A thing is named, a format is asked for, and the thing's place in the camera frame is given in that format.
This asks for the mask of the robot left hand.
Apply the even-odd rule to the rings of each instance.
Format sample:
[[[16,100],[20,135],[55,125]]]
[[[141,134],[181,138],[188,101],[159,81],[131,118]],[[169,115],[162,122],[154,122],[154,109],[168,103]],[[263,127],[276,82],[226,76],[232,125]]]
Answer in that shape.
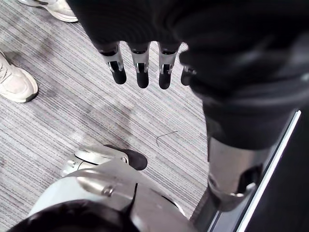
[[[290,115],[309,102],[306,0],[70,0],[100,53],[113,42],[187,44],[202,100],[211,198],[230,211],[259,182]]]

